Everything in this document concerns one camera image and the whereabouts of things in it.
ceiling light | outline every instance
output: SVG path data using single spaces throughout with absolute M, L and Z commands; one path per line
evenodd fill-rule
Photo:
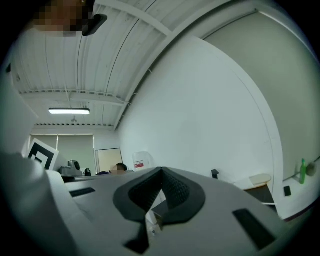
M 89 115 L 89 108 L 49 108 L 51 114 L 63 115 Z

ceiling beam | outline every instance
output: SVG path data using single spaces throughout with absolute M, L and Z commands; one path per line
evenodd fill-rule
M 132 98 L 133 94 L 135 93 L 138 85 L 140 84 L 141 80 L 143 79 L 144 75 L 147 73 L 147 71 L 150 69 L 151 65 L 156 61 L 158 56 L 165 50 L 165 48 L 186 28 L 188 28 L 191 24 L 193 24 L 196 20 L 200 19 L 202 16 L 206 15 L 210 11 L 216 9 L 217 7 L 222 6 L 223 4 L 226 4 L 230 2 L 231 0 L 220 0 L 220 1 L 213 1 L 212 3 L 209 3 L 207 6 L 204 6 L 203 8 L 199 9 L 192 15 L 190 15 L 184 22 L 182 22 L 169 36 L 166 37 L 166 39 L 150 54 L 149 58 L 144 63 L 143 67 L 140 69 L 139 73 L 135 77 L 130 91 L 125 98 L 126 102 L 129 102 Z M 119 122 L 127 108 L 127 105 L 123 105 L 119 115 L 115 121 L 114 124 L 114 130 L 117 129 Z
M 104 130 L 113 131 L 113 126 L 98 125 L 35 125 L 32 135 L 88 135 L 93 131 Z
M 122 107 L 124 103 L 121 99 L 90 93 L 78 93 L 70 92 L 69 94 L 70 102 L 89 102 L 95 104 L 111 104 L 114 106 Z M 68 102 L 68 98 L 65 92 L 33 92 L 33 93 L 23 93 L 22 98 L 26 101 L 56 101 L 56 102 Z
M 137 17 L 140 20 L 144 21 L 145 23 L 153 26 L 156 30 L 160 31 L 166 36 L 168 36 L 171 33 L 171 31 L 165 25 L 163 25 L 159 20 L 155 19 L 151 15 L 127 3 L 116 1 L 116 0 L 96 0 L 95 3 L 98 5 L 111 7 L 113 9 L 125 12 L 134 17 Z

office room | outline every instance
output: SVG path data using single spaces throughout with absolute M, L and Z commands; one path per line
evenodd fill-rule
M 284 7 L 44 5 L 0 77 L 0 186 L 30 252 L 292 250 L 320 192 L 320 64 Z

white panel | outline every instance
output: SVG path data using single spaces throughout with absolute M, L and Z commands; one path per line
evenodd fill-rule
M 234 182 L 262 173 L 281 181 L 274 176 L 272 147 L 272 139 L 279 138 L 270 138 L 268 129 L 275 122 L 262 115 L 271 111 L 250 77 L 234 65 L 200 39 L 177 43 L 148 76 L 122 120 L 124 163 L 133 168 L 133 153 L 147 151 L 157 166 L 207 177 L 217 169 Z
M 112 166 L 122 163 L 120 148 L 98 151 L 100 172 L 108 172 Z

white wall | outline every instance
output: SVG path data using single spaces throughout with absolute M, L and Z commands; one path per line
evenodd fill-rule
M 261 13 L 206 41 L 236 61 L 267 100 L 280 132 L 284 179 L 300 170 L 302 158 L 320 156 L 320 69 L 303 43 Z
M 120 148 L 120 142 L 118 134 L 114 131 L 106 129 L 72 129 L 72 128 L 52 128 L 52 129 L 41 129 L 39 127 L 34 128 L 31 132 L 34 135 L 94 135 L 94 149 L 95 150 L 106 150 Z
M 233 181 L 273 176 L 278 168 L 278 184 L 283 177 L 277 132 L 250 77 L 194 37 L 179 41 L 152 70 L 118 130 L 123 162 L 130 168 L 133 153 L 147 151 L 155 166 L 207 177 L 217 169 Z M 272 140 L 278 140 L 274 149 Z

